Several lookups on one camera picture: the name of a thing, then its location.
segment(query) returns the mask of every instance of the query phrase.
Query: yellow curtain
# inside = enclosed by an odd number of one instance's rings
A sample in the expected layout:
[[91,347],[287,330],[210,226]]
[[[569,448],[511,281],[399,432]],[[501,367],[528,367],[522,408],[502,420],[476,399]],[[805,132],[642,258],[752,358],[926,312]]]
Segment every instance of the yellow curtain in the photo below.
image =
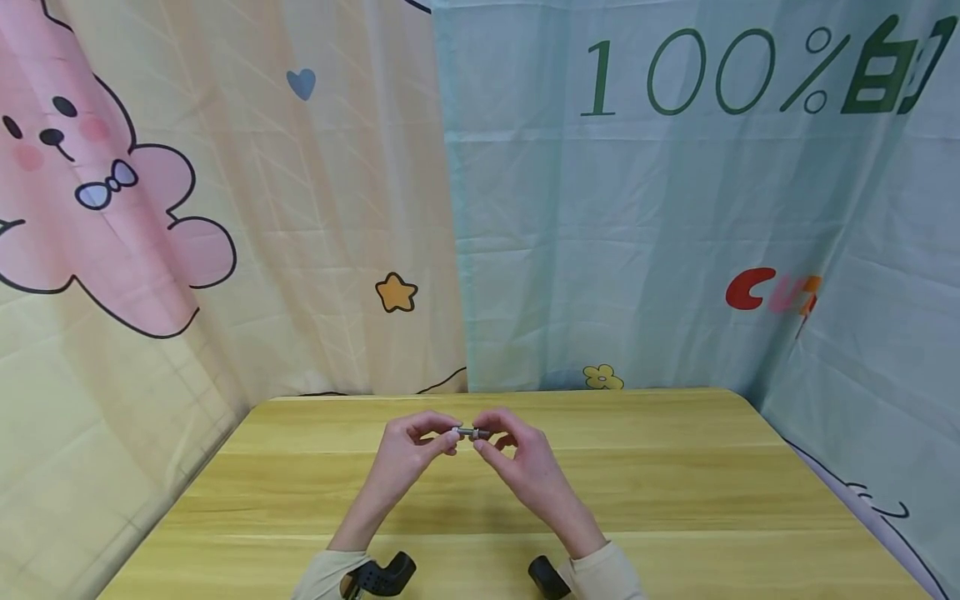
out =
[[2,0],[0,597],[93,595],[257,402],[465,389],[430,27]]

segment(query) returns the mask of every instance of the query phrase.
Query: wood grain surface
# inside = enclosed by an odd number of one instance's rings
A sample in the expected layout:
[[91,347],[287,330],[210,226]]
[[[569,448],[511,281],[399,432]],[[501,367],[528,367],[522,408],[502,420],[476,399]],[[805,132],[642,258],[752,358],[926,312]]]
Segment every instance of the wood grain surface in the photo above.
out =
[[[362,485],[384,423],[506,405],[543,429],[652,600],[909,600],[924,592],[741,397],[714,389],[278,398],[245,419],[102,598],[280,599]],[[563,548],[472,450],[442,456],[373,541],[400,598],[529,599]]]

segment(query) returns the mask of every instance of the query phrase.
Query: curtain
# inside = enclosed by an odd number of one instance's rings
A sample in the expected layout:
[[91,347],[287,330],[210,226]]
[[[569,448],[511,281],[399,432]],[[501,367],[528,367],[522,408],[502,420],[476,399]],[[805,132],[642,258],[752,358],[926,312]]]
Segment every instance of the curtain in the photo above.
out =
[[731,388],[960,597],[960,5],[431,8],[470,389]]
[[0,597],[90,597],[255,403],[452,392],[429,15],[0,0]]

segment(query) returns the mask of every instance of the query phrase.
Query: bear nose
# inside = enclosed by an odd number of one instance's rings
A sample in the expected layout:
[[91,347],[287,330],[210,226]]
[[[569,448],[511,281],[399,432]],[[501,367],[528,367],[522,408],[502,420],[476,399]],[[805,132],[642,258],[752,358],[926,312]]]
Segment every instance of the bear nose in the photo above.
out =
[[59,146],[63,142],[63,132],[60,130],[43,130],[40,132],[40,141],[47,146]]

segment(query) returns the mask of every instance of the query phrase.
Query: pink cheek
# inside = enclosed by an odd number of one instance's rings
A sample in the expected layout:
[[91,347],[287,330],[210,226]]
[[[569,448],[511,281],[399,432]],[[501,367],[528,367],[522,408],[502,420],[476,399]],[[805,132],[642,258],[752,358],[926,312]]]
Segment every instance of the pink cheek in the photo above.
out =
[[24,171],[36,171],[43,166],[43,153],[29,144],[17,145],[13,158]]
[[110,128],[101,118],[86,117],[80,124],[80,135],[88,142],[100,142],[110,137]]

